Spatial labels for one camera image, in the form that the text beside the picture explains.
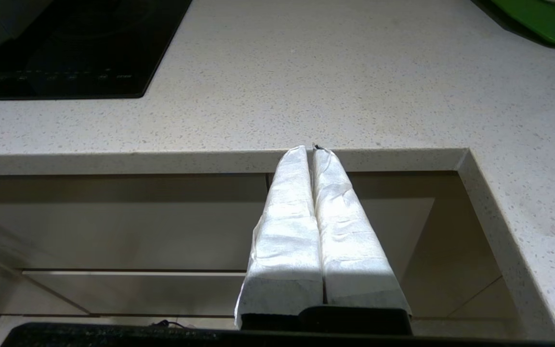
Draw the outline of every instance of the white cloth wrapping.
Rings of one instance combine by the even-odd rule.
[[[304,146],[276,168],[263,215],[253,231],[250,259],[235,307],[241,315],[297,315],[322,305],[320,236]]]
[[[314,151],[313,186],[328,304],[399,308],[410,314],[378,237],[332,151]]]

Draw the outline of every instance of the green object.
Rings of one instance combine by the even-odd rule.
[[[555,46],[555,2],[546,0],[491,0],[507,15]]]

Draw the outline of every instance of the kitchen countertop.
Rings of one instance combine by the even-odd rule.
[[[0,101],[0,175],[264,172],[312,142],[351,171],[458,170],[555,338],[555,50],[471,2],[194,0],[145,97]]]

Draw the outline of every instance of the black cooktop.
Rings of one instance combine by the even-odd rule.
[[[145,94],[191,0],[54,0],[0,46],[0,99]]]

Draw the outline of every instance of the drawer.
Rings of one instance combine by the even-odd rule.
[[[264,175],[0,178],[14,268],[246,270]]]
[[[24,275],[94,314],[233,316],[244,272],[31,271]]]

